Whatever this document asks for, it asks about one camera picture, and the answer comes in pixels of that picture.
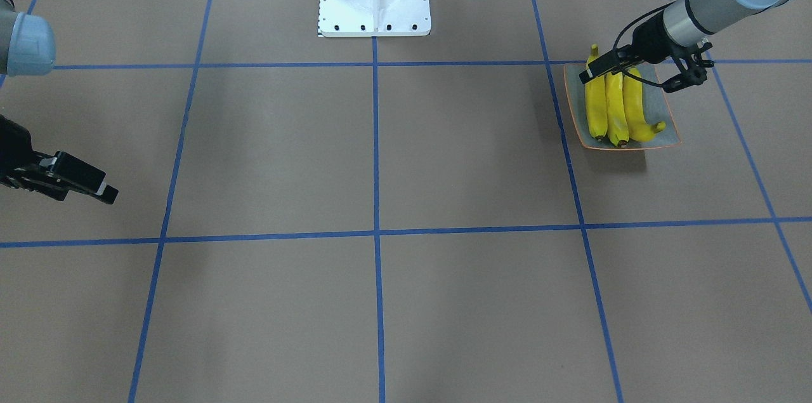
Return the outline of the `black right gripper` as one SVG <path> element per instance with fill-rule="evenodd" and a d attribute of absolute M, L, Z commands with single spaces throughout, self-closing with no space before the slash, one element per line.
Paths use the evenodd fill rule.
<path fill-rule="evenodd" d="M 23 126 L 1 116 L 1 178 L 8 188 L 42 193 L 28 180 L 18 178 L 15 171 L 37 160 L 30 132 Z M 44 195 L 64 201 L 70 191 L 89 195 L 104 204 L 113 204 L 119 190 L 107 183 L 104 171 L 68 152 L 58 151 L 38 162 L 44 175 Z"/>

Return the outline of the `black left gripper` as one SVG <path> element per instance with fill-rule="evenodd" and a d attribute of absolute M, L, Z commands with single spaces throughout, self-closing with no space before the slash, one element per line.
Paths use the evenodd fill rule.
<path fill-rule="evenodd" d="M 631 48 L 613 48 L 586 63 L 578 78 L 589 84 L 604 74 L 618 74 L 641 62 L 658 64 L 672 56 L 672 39 L 668 36 L 663 15 L 653 15 L 632 33 Z"/>

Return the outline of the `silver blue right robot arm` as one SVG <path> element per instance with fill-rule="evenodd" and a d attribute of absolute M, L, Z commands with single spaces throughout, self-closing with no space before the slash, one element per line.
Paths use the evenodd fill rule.
<path fill-rule="evenodd" d="M 14 0 L 1 3 L 1 71 L 6 76 L 43 76 L 53 70 L 55 36 L 46 19 L 20 12 Z M 39 192 L 64 201 L 69 192 L 113 204 L 118 189 L 104 171 L 68 152 L 53 155 L 33 149 L 24 126 L 1 117 L 1 180 L 12 189 Z"/>

